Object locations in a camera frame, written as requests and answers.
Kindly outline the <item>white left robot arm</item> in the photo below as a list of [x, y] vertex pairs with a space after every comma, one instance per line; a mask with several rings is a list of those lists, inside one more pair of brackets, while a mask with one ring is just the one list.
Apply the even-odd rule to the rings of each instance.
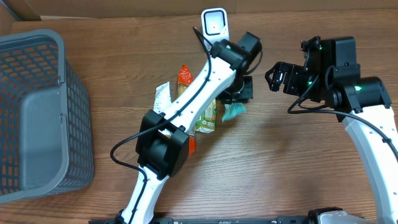
[[184, 165], [189, 154], [189, 132], [211, 103], [247, 103], [253, 98], [248, 68], [262, 51], [260, 39], [246, 32], [238, 43], [226, 39], [206, 51], [207, 61], [194, 82], [171, 105], [143, 117], [136, 139], [139, 171], [128, 206], [116, 223], [150, 223], [166, 181]]

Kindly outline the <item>white cream tube gold cap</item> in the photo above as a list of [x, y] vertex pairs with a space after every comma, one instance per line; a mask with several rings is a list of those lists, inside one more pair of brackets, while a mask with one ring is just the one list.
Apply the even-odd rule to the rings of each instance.
[[167, 82], [156, 88], [153, 110], [156, 113], [161, 113], [171, 104], [170, 82]]

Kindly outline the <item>green juice carton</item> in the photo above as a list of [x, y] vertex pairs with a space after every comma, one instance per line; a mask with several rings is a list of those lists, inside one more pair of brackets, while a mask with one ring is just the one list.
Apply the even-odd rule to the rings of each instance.
[[216, 100], [205, 108], [201, 116], [195, 123], [195, 131], [201, 133], [212, 133], [216, 129]]

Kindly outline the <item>orange pasta packet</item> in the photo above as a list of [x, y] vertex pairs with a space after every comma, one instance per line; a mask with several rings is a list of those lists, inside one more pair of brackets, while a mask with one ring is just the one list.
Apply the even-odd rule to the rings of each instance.
[[[182, 65], [177, 75], [177, 93], [176, 98], [184, 93], [189, 85], [194, 81], [194, 77], [191, 74], [189, 68], [186, 65]], [[197, 140], [195, 136], [195, 127], [188, 132], [189, 134], [189, 154], [192, 155], [197, 149]]]

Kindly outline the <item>teal wipes packet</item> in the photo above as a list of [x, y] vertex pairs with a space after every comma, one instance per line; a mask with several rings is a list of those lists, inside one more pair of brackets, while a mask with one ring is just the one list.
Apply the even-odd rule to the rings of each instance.
[[245, 113], [246, 107], [243, 103], [231, 103], [224, 105], [224, 115], [222, 117], [222, 122], [234, 119], [240, 114]]

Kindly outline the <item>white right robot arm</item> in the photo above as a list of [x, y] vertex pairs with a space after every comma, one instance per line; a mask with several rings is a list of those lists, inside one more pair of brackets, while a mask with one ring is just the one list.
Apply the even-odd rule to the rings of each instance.
[[362, 77], [354, 37], [301, 42], [304, 65], [277, 62], [265, 74], [272, 91], [297, 99], [289, 114], [333, 114], [343, 123], [364, 165], [379, 223], [397, 223], [397, 126], [379, 77]]

